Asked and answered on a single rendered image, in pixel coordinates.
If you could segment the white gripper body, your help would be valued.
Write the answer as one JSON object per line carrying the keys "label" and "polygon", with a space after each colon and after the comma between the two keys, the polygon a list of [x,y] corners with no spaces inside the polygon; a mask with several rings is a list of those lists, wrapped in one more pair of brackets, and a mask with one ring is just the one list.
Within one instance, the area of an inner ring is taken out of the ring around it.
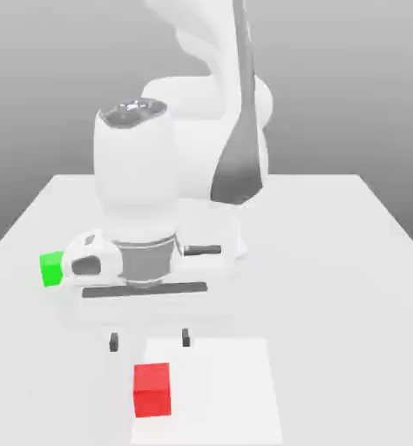
{"label": "white gripper body", "polygon": [[227,304],[203,281],[153,287],[71,287],[61,292],[61,315],[74,327],[149,327],[182,321],[216,321]]}

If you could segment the small red cube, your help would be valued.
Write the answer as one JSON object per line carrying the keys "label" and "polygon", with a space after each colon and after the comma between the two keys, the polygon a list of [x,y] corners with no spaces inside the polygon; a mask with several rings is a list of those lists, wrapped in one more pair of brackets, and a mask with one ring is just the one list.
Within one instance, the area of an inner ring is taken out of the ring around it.
{"label": "small red cube", "polygon": [[133,370],[133,404],[137,418],[170,416],[170,364],[137,364]]}

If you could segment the small green cube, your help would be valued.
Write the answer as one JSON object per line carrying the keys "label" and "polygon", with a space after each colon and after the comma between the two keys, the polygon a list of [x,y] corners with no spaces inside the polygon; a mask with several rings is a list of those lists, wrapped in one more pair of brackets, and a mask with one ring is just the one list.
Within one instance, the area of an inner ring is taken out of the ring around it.
{"label": "small green cube", "polygon": [[45,287],[54,287],[61,283],[64,274],[62,270],[63,251],[42,253],[39,255],[39,266]]}

